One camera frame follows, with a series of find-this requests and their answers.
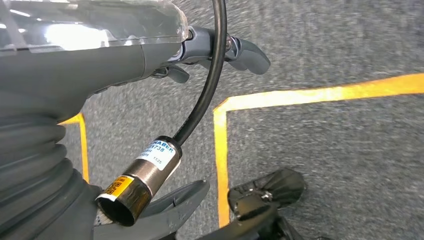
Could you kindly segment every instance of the yellow floor line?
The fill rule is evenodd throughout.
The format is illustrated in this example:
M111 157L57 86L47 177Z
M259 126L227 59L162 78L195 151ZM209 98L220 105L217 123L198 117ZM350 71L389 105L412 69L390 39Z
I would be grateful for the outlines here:
M227 202L228 111L423 93L424 73L419 73L335 87L270 91L227 98L213 111L219 226L222 228L230 223Z
M82 177L87 183L90 183L89 156L88 156L88 150L87 150L87 131L86 131L86 122L84 121L83 114L78 113L76 116L64 122L61 122L60 124L61 125L78 124L79 135L81 138Z

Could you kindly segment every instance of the clear plastic cover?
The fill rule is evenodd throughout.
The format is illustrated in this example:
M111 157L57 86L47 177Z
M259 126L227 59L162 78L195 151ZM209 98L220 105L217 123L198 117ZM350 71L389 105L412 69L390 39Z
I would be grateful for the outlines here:
M0 56L181 43L189 27L169 0L0 0Z

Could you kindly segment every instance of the gray carpet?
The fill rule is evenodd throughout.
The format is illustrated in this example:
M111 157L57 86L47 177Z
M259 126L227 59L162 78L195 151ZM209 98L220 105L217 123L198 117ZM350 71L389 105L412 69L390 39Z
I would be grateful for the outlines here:
M213 26L210 1L174 2L190 24ZM262 76L224 67L212 106L183 146L181 167L161 189L159 195L198 179L211 182L179 233L184 240L218 228L212 109L227 97L424 72L421 0L233 0L227 8L229 32L257 43L272 66ZM207 74L186 68L187 84L146 79L87 101L92 184L107 186L149 141L184 122ZM230 184L288 166L309 185L299 203L282 211L303 236L424 239L423 104L415 95L231 112ZM78 129L70 126L64 142L78 162Z

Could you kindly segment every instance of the metal cylinder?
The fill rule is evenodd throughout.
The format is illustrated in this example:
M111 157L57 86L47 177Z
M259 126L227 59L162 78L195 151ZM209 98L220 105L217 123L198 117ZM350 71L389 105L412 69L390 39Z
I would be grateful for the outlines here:
M168 136L156 138L97 198L111 220L132 226L159 188L178 166L181 148Z

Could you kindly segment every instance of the blue and white label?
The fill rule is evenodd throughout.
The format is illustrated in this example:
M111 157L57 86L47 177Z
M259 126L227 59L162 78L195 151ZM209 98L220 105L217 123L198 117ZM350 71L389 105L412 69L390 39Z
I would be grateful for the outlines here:
M175 156L175 150L168 143L160 140L152 142L137 159L144 159L163 170Z

